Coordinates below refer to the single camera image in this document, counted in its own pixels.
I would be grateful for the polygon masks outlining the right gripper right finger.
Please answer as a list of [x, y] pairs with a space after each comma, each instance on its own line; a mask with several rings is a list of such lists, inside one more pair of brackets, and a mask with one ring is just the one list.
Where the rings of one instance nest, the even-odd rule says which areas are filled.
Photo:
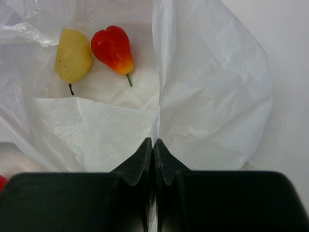
[[306, 232], [309, 218], [291, 183], [269, 171], [192, 171], [162, 140], [154, 145], [160, 232]]

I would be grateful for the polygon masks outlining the white plastic bag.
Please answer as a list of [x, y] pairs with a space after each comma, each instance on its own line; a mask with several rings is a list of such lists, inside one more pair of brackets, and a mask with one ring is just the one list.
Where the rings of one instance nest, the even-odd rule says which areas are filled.
[[[71, 90], [54, 72], [64, 28], [131, 41], [132, 85], [94, 60]], [[194, 170], [238, 170], [270, 109], [267, 55], [219, 0], [3, 0], [0, 125], [48, 171], [108, 172], [144, 138]]]

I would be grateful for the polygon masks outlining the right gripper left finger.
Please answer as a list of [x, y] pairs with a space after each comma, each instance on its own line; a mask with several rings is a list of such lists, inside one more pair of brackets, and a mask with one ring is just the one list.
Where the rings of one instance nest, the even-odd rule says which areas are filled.
[[3, 232], [146, 232], [152, 141], [108, 173], [23, 173], [0, 194]]

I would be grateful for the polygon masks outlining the red fake apple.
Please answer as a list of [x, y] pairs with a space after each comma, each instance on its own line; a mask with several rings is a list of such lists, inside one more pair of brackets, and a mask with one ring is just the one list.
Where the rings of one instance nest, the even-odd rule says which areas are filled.
[[0, 175], [0, 192], [3, 190], [7, 182], [8, 182], [8, 179]]

